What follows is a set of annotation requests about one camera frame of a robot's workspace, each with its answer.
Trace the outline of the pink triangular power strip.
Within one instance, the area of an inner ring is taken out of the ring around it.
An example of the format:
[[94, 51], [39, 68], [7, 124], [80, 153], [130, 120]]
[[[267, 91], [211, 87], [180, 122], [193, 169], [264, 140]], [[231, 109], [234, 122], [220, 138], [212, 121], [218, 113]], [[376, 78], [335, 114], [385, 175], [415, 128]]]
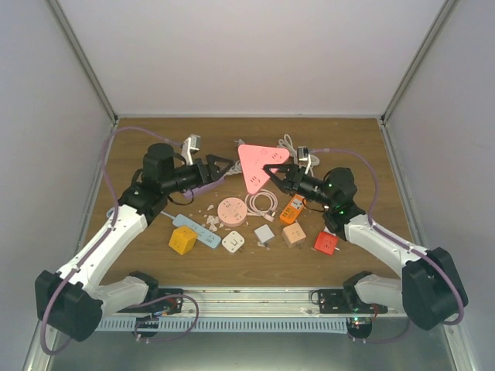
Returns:
[[265, 165], [285, 163], [290, 152], [285, 148], [264, 147], [258, 145], [240, 145], [237, 149], [247, 193], [259, 192], [270, 176], [263, 170]]

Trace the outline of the beige cube socket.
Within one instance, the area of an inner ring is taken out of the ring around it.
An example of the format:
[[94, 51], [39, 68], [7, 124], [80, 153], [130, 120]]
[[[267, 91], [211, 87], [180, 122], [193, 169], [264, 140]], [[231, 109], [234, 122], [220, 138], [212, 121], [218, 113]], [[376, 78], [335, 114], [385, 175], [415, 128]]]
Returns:
[[294, 222], [282, 229], [282, 238], [286, 246], [292, 248], [298, 244], [302, 244], [306, 240], [306, 234], [301, 225]]

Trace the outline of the white square plug adapter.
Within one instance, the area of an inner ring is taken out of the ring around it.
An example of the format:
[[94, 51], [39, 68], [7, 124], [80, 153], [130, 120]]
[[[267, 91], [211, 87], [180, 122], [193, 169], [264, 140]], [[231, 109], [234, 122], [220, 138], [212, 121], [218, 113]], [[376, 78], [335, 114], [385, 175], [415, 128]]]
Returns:
[[221, 241], [222, 246], [231, 254], [236, 253], [243, 247], [245, 238], [237, 231], [230, 231]]

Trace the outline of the purple power strip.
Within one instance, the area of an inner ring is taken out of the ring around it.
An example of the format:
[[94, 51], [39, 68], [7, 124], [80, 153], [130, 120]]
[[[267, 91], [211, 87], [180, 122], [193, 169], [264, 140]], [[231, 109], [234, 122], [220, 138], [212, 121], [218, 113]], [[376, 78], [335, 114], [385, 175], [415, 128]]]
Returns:
[[182, 194], [182, 196], [185, 199], [191, 200], [193, 197], [200, 196], [206, 192], [209, 192], [209, 191], [215, 189], [218, 186], [221, 186], [222, 184], [224, 184], [224, 182], [225, 182], [225, 177], [223, 176], [222, 178], [220, 178], [216, 182], [212, 182], [210, 184], [203, 185], [201, 187], [196, 187], [194, 189], [188, 190], [188, 191], [184, 192]]

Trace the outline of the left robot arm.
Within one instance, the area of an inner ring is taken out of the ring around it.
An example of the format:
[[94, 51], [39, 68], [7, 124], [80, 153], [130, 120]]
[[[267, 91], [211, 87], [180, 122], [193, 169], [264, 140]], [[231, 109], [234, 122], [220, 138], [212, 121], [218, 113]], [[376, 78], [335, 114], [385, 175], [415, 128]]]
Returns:
[[112, 264], [165, 209], [176, 192], [184, 193], [220, 180], [233, 161], [216, 155], [187, 159], [166, 143], [151, 145], [131, 185], [118, 199], [110, 219], [57, 272], [43, 271], [35, 281], [36, 310], [41, 326], [82, 342], [102, 318], [138, 307], [150, 312], [159, 293], [140, 274], [101, 285]]

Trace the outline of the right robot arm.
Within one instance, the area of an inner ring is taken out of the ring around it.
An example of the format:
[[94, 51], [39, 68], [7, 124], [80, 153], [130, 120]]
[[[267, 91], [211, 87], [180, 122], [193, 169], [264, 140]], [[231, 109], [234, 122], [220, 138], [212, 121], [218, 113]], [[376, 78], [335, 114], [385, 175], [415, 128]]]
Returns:
[[358, 277], [342, 295], [348, 311], [359, 313], [369, 304], [396, 308], [423, 330], [463, 320], [469, 299], [451, 254], [413, 244], [376, 223], [353, 200], [357, 186], [349, 168], [334, 168], [322, 179], [294, 164], [263, 169], [279, 190], [320, 204], [329, 232], [363, 248], [397, 274], [396, 280], [375, 274]]

